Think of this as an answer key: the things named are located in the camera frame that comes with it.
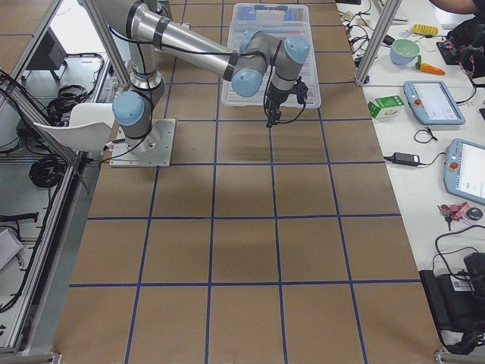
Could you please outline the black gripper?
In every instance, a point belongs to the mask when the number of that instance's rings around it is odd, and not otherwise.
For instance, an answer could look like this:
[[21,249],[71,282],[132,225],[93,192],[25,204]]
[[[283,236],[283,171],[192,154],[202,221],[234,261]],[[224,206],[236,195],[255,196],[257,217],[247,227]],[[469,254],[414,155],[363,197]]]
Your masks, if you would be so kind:
[[298,76],[294,80],[283,79],[280,76],[272,76],[269,86],[264,93],[264,110],[267,116],[266,127],[278,125],[282,112],[280,106],[287,99],[294,95],[296,101],[303,108],[306,108],[308,98],[308,87]]

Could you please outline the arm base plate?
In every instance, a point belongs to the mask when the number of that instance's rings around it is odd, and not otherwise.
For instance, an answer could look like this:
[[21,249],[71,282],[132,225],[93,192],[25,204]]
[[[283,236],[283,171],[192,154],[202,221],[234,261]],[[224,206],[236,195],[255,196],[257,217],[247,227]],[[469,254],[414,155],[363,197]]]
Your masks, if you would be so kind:
[[151,133],[136,148],[138,141],[126,138],[121,127],[117,130],[117,139],[122,143],[114,145],[109,165],[113,168],[169,167],[174,144],[176,119],[154,119]]

